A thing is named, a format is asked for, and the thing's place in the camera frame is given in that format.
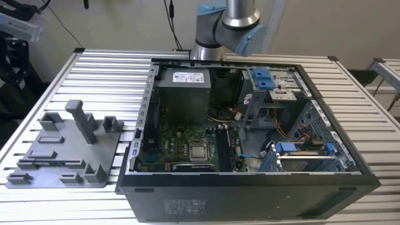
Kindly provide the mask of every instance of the green motherboard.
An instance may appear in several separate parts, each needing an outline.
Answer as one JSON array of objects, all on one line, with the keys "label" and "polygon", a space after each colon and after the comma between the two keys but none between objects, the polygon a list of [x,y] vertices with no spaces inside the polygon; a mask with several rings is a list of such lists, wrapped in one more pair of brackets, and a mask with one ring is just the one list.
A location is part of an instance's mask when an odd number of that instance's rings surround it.
[{"label": "green motherboard", "polygon": [[[231,150],[241,152],[237,130],[229,130]],[[161,126],[159,150],[157,154],[143,156],[142,171],[170,172],[175,164],[211,164],[218,169],[214,128],[191,126]]]}]

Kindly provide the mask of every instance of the motherboard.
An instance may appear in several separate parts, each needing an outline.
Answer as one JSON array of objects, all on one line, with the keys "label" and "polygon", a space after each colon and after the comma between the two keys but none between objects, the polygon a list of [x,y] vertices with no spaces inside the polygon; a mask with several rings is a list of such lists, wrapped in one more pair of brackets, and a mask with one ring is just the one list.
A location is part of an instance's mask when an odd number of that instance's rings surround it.
[{"label": "motherboard", "polygon": [[219,172],[218,155],[221,151],[230,151],[237,172],[245,170],[239,140],[235,128],[227,130],[229,148],[219,149],[214,127],[171,126],[162,124],[159,131],[159,149],[146,152],[142,171],[146,172],[189,172],[190,167],[202,167],[203,172]]}]

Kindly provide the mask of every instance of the wire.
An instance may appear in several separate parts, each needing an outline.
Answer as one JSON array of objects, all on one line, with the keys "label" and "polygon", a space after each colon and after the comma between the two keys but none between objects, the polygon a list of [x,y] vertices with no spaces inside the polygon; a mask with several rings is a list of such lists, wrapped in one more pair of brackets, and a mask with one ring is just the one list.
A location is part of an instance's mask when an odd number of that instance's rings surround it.
[{"label": "wire", "polygon": [[[174,27],[173,27],[173,12],[167,12],[167,7],[166,7],[166,2],[163,0],[163,7],[165,7],[165,13],[166,13],[166,19],[167,19],[167,24],[169,24],[169,28],[170,28],[170,31],[171,31],[171,35],[173,35],[173,40],[174,40],[174,44],[175,44],[175,47],[177,49],[181,50],[181,45],[179,45],[179,41],[175,37],[175,34],[174,34]],[[171,4],[171,0],[169,2],[169,8],[173,9],[173,4]]]},{"label": "wire", "polygon": [[45,10],[45,8],[49,6],[49,3],[50,3],[50,0],[47,0],[46,2],[43,2],[42,6],[39,6],[38,10],[39,11]]},{"label": "wire", "polygon": [[54,11],[51,10],[51,8],[50,8],[49,6],[47,6],[47,8],[49,8],[51,14],[54,15],[54,17],[57,18],[57,20],[58,20],[58,22],[59,22],[59,24],[61,24],[61,27],[62,27],[62,28],[65,29],[65,31],[70,34],[70,36],[71,36],[73,39],[75,40],[77,44],[78,44],[79,47],[82,48],[82,45],[81,45],[79,41],[75,39],[75,37],[73,36],[73,34],[71,34],[70,31],[67,30],[67,28],[63,26],[62,21],[61,21],[59,18],[57,17],[57,14],[54,13]]},{"label": "wire", "polygon": [[289,139],[291,142],[295,141],[295,139],[287,137],[285,135],[285,133],[282,132],[281,128],[279,128],[279,123],[278,123],[278,120],[277,120],[277,114],[275,114],[275,108],[273,109],[273,117],[274,117],[274,126],[275,126],[275,131],[277,133],[286,139]]},{"label": "wire", "polygon": [[213,118],[211,116],[209,116],[207,114],[206,114],[206,117],[207,117],[210,120],[213,120],[213,121],[215,121],[215,122],[218,122],[218,123],[233,122],[231,120],[219,120],[219,119],[215,119],[215,118]]},{"label": "wire", "polygon": [[390,109],[391,109],[391,107],[393,107],[393,105],[394,105],[394,100],[391,101],[391,103],[389,104],[389,107],[387,107],[387,111],[390,111]]},{"label": "wire", "polygon": [[377,92],[377,89],[379,88],[379,85],[381,85],[381,83],[382,83],[382,81],[383,81],[383,79],[381,79],[381,81],[379,81],[379,83],[378,83],[378,85],[377,85],[377,87],[375,87],[375,89],[374,89],[374,92],[373,92],[373,97],[374,97],[374,94],[375,94],[375,92]]},{"label": "wire", "polygon": [[301,135],[301,136],[297,138],[295,142],[299,141],[299,139],[303,138],[303,137],[305,137],[305,135]]}]

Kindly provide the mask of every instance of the slotted aluminum table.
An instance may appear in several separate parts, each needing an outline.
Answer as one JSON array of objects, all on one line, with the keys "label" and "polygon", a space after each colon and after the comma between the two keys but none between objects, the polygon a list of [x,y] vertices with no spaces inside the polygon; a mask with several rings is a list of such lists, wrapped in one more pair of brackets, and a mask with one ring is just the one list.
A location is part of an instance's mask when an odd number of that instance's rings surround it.
[{"label": "slotted aluminum table", "polygon": [[[122,195],[113,193],[123,149],[131,139],[150,58],[185,59],[183,52],[85,50],[73,53],[49,88],[0,151],[0,222],[29,224],[137,224]],[[378,105],[337,61],[326,57],[254,55],[227,60],[301,64],[354,146],[382,186],[326,221],[225,224],[400,224],[400,124]],[[125,121],[109,183],[101,189],[6,189],[6,176],[41,129],[43,112],[63,112],[69,99],[83,101],[95,119],[106,115]]]},{"label": "slotted aluminum table", "polygon": [[386,80],[390,86],[400,91],[400,60],[374,58],[369,69]]}]

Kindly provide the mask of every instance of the gray 3d printed holder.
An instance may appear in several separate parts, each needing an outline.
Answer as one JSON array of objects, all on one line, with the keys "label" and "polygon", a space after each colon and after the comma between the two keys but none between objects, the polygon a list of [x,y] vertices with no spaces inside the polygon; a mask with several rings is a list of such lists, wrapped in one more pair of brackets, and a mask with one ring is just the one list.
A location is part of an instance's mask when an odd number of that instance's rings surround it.
[{"label": "gray 3d printed holder", "polygon": [[101,188],[106,184],[122,121],[114,116],[94,120],[82,102],[65,106],[73,120],[46,112],[42,130],[7,176],[6,188]]}]

